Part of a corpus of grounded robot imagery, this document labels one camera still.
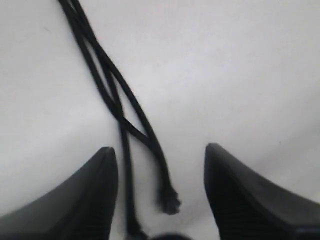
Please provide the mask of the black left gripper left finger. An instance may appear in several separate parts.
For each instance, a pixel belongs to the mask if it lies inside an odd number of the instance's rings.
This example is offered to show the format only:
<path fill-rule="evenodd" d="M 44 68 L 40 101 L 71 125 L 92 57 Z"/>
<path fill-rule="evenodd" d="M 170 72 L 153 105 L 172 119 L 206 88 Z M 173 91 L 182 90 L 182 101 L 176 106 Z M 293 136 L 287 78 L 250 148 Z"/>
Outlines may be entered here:
<path fill-rule="evenodd" d="M 107 240 L 118 194 L 112 147 L 100 148 L 53 190 L 0 218 L 2 240 Z"/>

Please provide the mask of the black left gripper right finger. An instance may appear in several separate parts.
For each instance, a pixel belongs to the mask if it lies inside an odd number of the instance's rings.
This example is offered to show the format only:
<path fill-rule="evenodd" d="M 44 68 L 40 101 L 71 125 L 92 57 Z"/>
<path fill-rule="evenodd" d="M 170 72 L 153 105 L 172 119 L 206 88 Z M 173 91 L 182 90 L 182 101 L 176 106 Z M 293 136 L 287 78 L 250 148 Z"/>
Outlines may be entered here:
<path fill-rule="evenodd" d="M 217 143 L 204 188 L 221 240 L 318 240 L 320 205 L 258 174 Z"/>

